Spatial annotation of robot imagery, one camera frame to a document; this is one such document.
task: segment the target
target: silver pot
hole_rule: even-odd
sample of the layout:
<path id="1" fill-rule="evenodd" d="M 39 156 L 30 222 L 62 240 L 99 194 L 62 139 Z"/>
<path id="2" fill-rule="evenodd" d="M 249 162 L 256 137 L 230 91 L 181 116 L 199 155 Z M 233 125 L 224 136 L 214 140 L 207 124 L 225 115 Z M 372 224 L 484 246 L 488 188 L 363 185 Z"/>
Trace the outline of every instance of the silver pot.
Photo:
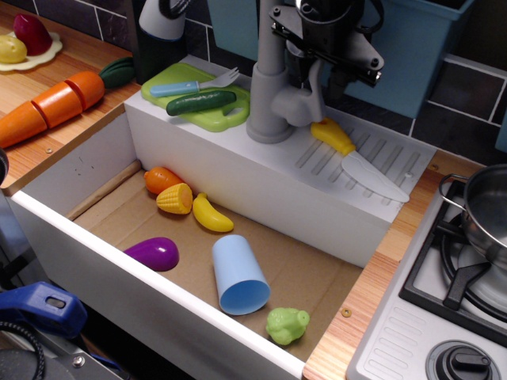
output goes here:
<path id="1" fill-rule="evenodd" d="M 466 180 L 464 206 L 445 197 L 449 178 Z M 507 271 L 507 165 L 480 169 L 472 177 L 449 174 L 442 178 L 440 195 L 462 210 L 462 228 L 470 243 L 491 264 Z"/>

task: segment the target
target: purple eggplant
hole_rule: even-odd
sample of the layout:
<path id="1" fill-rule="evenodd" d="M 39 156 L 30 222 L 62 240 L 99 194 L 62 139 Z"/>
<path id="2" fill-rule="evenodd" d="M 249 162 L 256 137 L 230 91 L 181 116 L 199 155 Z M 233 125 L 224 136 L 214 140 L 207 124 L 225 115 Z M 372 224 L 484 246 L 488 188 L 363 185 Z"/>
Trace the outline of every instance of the purple eggplant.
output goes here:
<path id="1" fill-rule="evenodd" d="M 167 237 L 153 237 L 141 241 L 124 252 L 156 272 L 169 271 L 180 260 L 176 244 Z"/>

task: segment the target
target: green toy cabbage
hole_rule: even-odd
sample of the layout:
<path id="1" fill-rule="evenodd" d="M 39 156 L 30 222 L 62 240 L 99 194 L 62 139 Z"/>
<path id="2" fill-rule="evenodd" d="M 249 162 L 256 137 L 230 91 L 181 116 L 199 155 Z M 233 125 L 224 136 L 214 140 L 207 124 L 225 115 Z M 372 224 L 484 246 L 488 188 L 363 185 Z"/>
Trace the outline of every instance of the green toy cabbage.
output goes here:
<path id="1" fill-rule="evenodd" d="M 268 315 L 266 331 L 276 343 L 287 345 L 303 336 L 308 323 L 310 315 L 306 311 L 277 307 Z"/>

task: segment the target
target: yellow knife handle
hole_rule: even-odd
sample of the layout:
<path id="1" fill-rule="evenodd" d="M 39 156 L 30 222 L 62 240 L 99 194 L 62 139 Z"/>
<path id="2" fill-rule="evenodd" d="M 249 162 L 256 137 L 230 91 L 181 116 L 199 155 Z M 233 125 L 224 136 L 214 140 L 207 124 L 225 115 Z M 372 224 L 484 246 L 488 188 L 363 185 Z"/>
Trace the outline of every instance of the yellow knife handle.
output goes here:
<path id="1" fill-rule="evenodd" d="M 340 125 L 328 117 L 318 123 L 312 123 L 310 131 L 317 140 L 331 145 L 344 156 L 356 150 L 356 146 Z"/>

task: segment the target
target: pot handle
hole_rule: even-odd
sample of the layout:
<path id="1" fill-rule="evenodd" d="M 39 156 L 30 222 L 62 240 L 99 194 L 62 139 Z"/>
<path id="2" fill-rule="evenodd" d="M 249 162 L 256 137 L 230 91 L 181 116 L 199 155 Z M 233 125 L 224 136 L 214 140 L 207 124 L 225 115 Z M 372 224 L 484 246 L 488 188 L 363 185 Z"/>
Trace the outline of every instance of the pot handle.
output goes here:
<path id="1" fill-rule="evenodd" d="M 461 210 L 467 212 L 467 210 L 465 209 L 465 207 L 463 207 L 460 204 L 454 202 L 453 200 L 450 200 L 449 198 L 447 198 L 444 195 L 444 191 L 442 190 L 442 186 L 444 186 L 444 183 L 447 182 L 447 180 L 449 178 L 457 178 L 459 180 L 466 180 L 466 181 L 468 181 L 468 177 L 460 176 L 459 174 L 448 174 L 447 176 L 445 176 L 444 178 L 442 178 L 442 180 L 440 181 L 440 184 L 438 185 L 438 192 L 440 193 L 440 196 L 442 197 L 442 199 L 444 201 L 446 201 L 447 203 L 450 203 L 452 206 L 456 206 L 456 207 L 460 208 Z"/>

